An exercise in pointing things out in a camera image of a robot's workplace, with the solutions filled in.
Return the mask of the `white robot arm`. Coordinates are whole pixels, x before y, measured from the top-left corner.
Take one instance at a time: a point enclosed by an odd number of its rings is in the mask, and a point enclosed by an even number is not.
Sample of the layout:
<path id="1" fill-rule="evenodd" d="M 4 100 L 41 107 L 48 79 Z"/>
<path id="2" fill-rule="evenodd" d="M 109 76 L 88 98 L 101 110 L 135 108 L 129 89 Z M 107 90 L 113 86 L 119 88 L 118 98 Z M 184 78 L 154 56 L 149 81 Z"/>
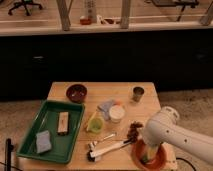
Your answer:
<path id="1" fill-rule="evenodd" d="M 148 119 L 141 131 L 145 144 L 155 147 L 166 142 L 213 165 L 213 137 L 178 126 L 179 118 L 174 108 L 162 107 Z"/>

